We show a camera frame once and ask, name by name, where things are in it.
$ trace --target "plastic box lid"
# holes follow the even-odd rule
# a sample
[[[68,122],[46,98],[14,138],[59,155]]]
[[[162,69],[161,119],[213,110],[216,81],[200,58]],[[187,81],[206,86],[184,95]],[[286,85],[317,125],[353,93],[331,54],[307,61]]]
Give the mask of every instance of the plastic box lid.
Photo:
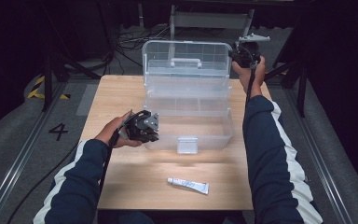
[[[145,89],[165,96],[231,94],[226,43],[148,41],[143,47]]]

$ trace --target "yellow tape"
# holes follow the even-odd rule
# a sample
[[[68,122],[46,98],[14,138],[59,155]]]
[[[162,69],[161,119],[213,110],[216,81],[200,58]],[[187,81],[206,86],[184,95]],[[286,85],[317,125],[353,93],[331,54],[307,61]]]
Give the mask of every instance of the yellow tape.
[[[45,99],[45,94],[37,93],[37,90],[42,85],[44,80],[45,80],[45,76],[43,76],[43,75],[41,75],[40,78],[37,79],[36,83],[34,84],[30,93],[28,94],[28,98]],[[69,99],[71,99],[71,94],[63,94],[63,95],[61,95],[60,99],[69,100]]]

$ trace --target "person's right hand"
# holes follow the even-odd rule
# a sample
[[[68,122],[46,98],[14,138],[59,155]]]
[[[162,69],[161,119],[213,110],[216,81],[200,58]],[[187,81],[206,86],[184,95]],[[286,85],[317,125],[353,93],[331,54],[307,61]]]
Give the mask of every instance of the person's right hand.
[[[232,68],[237,72],[240,77],[241,85],[245,92],[248,91],[249,80],[251,77],[250,68],[242,68],[236,62],[232,62]],[[257,65],[255,70],[255,81],[252,86],[251,98],[256,95],[262,95],[261,85],[263,84],[264,77],[266,75],[266,59],[263,56],[260,56],[260,63]]]

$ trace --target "box handle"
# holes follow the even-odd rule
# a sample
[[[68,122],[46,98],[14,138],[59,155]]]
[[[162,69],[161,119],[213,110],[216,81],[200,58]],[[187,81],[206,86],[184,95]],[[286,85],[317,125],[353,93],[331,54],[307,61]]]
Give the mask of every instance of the box handle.
[[[197,154],[199,152],[197,140],[197,137],[179,137],[178,154]]]
[[[202,62],[200,59],[172,58],[171,67],[175,67],[175,63],[196,63],[198,68],[202,68]]]

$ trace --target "gray carpet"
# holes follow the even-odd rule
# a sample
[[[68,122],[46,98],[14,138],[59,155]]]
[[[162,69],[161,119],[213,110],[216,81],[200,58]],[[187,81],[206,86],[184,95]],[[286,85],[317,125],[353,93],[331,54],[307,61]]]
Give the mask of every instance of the gray carpet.
[[[290,29],[258,29],[251,30],[258,35],[269,35],[271,41],[260,43],[260,51],[267,58],[267,69],[272,70],[272,64],[282,48],[284,41],[290,34]],[[207,34],[198,30],[188,30],[179,33],[176,38],[183,40],[219,41],[231,44],[234,42],[240,31],[226,30],[219,34]],[[142,63],[141,51],[126,51],[126,55],[137,63]],[[106,68],[109,74],[141,75],[142,67],[117,54],[110,66]],[[85,66],[98,63],[97,60],[82,62]],[[102,74],[104,69],[95,71]],[[309,178],[309,184],[315,198],[315,202],[324,218],[324,223],[339,223],[337,215],[331,204],[331,199],[325,191],[324,183],[321,181],[315,164],[310,158],[310,150],[306,144],[306,137],[302,134],[301,128],[294,119],[296,111],[290,106],[288,91],[282,90],[280,86],[268,83],[272,99],[276,101],[283,112],[285,130],[298,151],[298,159],[303,165]],[[0,212],[0,223],[6,223],[13,209],[20,202],[21,198],[31,187],[54,167],[65,154],[77,143],[86,121],[92,98],[96,91],[98,81],[90,80],[82,74],[72,74],[64,93],[71,94],[69,100],[59,100],[54,107],[52,114],[48,117],[42,132],[35,143],[34,151],[26,163],[17,184],[9,194],[5,205]],[[34,80],[24,90],[24,95],[34,85]],[[43,107],[42,99],[27,99],[25,103],[13,110],[10,114],[0,120],[0,185],[13,161],[19,154],[23,143],[26,141],[30,131],[41,114]],[[311,86],[308,86],[306,95],[306,122],[309,124],[315,141],[323,154],[324,161],[328,164],[342,200],[347,205],[353,223],[358,223],[358,175],[353,171],[351,164],[346,157],[344,150],[331,127],[318,99]],[[59,124],[65,125],[64,133],[60,141],[57,141],[56,133],[49,133]],[[53,172],[42,184],[35,189],[31,196],[25,201],[21,209],[13,219],[12,223],[29,223],[38,209],[40,209],[44,198],[48,194],[52,177],[57,173]],[[253,211],[245,211],[245,218],[248,223],[253,223]]]

